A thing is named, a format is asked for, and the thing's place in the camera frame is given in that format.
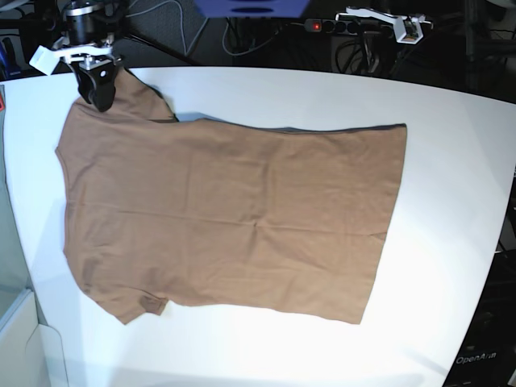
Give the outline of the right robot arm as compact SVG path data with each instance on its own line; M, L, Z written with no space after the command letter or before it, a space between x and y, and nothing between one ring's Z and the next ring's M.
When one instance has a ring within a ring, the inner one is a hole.
M62 10L64 35L52 46L72 70L79 94L100 112L114 102L122 65L114 42L127 9L127 1L70 1Z

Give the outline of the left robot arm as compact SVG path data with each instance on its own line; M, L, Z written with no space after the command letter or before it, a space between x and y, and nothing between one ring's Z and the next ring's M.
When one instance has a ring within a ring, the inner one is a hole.
M340 21L341 18L345 17L355 17L362 19L377 19L385 23L396 24L398 22L403 22L406 19L406 16L402 15L392 15L389 13L385 13L382 11L374 10L371 8L364 7L352 7L348 6L345 11L341 11L335 14L335 21Z

